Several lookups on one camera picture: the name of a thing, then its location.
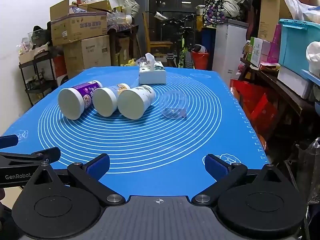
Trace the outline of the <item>purple paper cup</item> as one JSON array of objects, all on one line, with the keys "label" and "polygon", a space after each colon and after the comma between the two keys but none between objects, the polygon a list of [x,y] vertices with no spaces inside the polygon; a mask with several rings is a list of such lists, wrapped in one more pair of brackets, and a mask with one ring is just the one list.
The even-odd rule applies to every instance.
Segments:
[{"label": "purple paper cup", "polygon": [[93,80],[62,89],[58,94],[58,105],[61,113],[67,119],[79,119],[84,110],[92,104],[94,91],[102,87],[103,85],[99,81]]}]

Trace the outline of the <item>white ink-print paper cup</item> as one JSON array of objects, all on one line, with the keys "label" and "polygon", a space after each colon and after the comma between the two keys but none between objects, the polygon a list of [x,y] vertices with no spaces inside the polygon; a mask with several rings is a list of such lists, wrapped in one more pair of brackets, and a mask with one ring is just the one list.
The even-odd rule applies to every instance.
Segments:
[{"label": "white ink-print paper cup", "polygon": [[140,119],[156,97],[154,89],[148,85],[126,89],[118,96],[118,110],[130,120]]}]

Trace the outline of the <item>clear plastic dome cup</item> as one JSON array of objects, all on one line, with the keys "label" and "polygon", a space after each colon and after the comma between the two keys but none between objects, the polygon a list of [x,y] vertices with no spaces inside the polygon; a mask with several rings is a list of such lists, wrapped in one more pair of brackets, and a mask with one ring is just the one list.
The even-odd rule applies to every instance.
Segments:
[{"label": "clear plastic dome cup", "polygon": [[168,119],[186,119],[189,98],[178,90],[170,90],[159,98],[159,110]]}]

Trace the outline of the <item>black metal shelf rack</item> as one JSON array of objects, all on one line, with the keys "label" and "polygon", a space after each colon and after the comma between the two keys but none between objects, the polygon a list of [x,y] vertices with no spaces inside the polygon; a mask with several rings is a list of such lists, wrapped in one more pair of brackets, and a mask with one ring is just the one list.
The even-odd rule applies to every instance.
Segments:
[{"label": "black metal shelf rack", "polygon": [[[49,61],[50,65],[50,71],[52,74],[52,79],[48,80],[43,77],[43,74],[40,74],[39,68],[37,66],[38,63],[43,61]],[[47,90],[55,90],[58,87],[57,79],[55,77],[54,73],[54,66],[53,66],[54,60],[53,60],[53,54],[45,50],[43,52],[40,52],[38,55],[34,56],[32,60],[27,61],[25,63],[19,63],[19,69],[21,71],[22,79],[24,82],[24,90],[28,96],[29,102],[31,107],[34,106],[34,103],[30,97],[31,94],[40,94],[43,98],[45,97],[45,91]],[[33,85],[29,85],[29,81],[26,80],[24,76],[24,69],[28,67],[33,67],[34,74],[36,76],[35,81],[32,81]]]}]

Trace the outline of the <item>red gift box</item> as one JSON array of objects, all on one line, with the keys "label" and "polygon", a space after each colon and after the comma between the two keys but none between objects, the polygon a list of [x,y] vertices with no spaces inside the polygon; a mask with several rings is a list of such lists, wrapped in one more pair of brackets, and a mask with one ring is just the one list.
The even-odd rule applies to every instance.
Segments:
[{"label": "red gift box", "polygon": [[276,127],[280,116],[277,109],[278,96],[275,91],[240,80],[231,80],[230,87],[238,92],[245,114],[256,133],[267,139]]}]

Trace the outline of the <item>blue silicone mat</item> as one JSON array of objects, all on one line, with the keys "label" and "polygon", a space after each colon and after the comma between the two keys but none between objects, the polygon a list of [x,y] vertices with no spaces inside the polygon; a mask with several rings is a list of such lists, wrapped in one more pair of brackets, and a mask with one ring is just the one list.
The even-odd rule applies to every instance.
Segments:
[{"label": "blue silicone mat", "polygon": [[260,169],[267,162],[260,141],[219,74],[195,69],[167,68],[167,82],[153,87],[156,96],[177,90],[189,101],[184,119],[162,115],[156,99],[138,120],[118,112],[100,116],[94,108],[78,120],[68,120],[54,90],[14,122],[7,134],[19,142],[10,153],[30,154],[58,147],[53,168],[86,163],[97,155],[110,157],[101,182],[124,197],[188,196],[214,183],[204,158],[214,154],[225,162]]}]

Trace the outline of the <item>red plastic bucket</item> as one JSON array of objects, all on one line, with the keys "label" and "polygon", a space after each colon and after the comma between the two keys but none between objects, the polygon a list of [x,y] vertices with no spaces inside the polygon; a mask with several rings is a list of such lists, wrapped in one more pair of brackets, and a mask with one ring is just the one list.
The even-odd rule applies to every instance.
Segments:
[{"label": "red plastic bucket", "polygon": [[209,61],[209,53],[191,52],[195,69],[206,70]]}]

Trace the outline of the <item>white tissue box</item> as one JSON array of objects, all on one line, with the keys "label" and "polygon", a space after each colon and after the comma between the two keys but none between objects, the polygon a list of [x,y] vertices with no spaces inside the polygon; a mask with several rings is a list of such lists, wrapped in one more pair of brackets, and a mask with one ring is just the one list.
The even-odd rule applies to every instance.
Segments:
[{"label": "white tissue box", "polygon": [[160,61],[146,53],[144,57],[137,61],[139,66],[140,85],[164,85],[167,81],[167,72]]}]

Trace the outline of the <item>white chest freezer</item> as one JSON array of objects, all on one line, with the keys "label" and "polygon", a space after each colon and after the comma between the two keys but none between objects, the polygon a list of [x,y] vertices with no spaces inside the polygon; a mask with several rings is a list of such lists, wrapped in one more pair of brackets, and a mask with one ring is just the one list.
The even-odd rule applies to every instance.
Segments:
[{"label": "white chest freezer", "polygon": [[247,43],[248,24],[227,19],[216,26],[212,70],[229,86],[231,79],[238,79],[238,66]]}]

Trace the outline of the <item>green white product box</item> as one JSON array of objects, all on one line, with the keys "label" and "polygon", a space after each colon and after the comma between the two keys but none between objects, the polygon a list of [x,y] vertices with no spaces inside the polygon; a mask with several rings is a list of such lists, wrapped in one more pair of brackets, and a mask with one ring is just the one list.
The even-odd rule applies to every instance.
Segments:
[{"label": "green white product box", "polygon": [[247,60],[256,67],[258,67],[260,64],[262,48],[263,40],[260,38],[251,37]]}]

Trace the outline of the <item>large cardboard box lower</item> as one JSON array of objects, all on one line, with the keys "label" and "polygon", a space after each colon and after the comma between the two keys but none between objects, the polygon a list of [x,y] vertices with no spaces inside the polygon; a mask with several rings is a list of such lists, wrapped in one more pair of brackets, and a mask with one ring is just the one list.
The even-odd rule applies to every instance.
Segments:
[{"label": "large cardboard box lower", "polygon": [[86,69],[111,65],[110,39],[108,35],[65,44],[63,53],[69,79]]}]

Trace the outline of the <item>open cardboard box top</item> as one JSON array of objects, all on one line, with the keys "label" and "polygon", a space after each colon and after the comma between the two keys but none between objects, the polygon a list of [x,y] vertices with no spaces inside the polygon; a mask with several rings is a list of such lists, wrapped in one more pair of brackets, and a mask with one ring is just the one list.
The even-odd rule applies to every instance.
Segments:
[{"label": "open cardboard box top", "polygon": [[63,0],[50,7],[50,26],[54,46],[107,34],[109,0],[71,4]]}]

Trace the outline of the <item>black green bicycle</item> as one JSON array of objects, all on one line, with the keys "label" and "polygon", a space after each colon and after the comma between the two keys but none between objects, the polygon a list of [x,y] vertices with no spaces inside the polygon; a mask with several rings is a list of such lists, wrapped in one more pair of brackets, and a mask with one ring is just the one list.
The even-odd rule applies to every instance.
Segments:
[{"label": "black green bicycle", "polygon": [[144,21],[146,51],[148,53],[154,51],[156,57],[164,56],[170,67],[194,69],[194,61],[191,55],[194,47],[195,29],[188,27],[187,22],[196,20],[195,14],[188,14],[182,19],[168,18],[160,12],[154,12],[153,16],[161,26],[172,26],[176,33],[172,34],[168,41],[151,41],[147,23],[146,12],[142,13]]}]

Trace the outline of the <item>teal plastic storage bin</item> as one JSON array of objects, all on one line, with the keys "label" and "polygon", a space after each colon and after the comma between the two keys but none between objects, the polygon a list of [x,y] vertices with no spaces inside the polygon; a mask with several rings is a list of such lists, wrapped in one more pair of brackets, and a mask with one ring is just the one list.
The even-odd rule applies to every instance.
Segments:
[{"label": "teal plastic storage bin", "polygon": [[280,19],[281,41],[279,64],[298,75],[309,69],[306,48],[313,41],[319,41],[319,24],[309,21]]}]

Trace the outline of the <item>tall brown cardboard box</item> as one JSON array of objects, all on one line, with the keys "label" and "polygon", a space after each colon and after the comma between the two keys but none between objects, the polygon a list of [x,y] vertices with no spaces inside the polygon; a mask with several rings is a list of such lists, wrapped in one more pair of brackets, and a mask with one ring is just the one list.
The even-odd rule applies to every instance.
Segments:
[{"label": "tall brown cardboard box", "polygon": [[284,0],[261,0],[258,38],[272,42],[280,19],[292,19]]}]

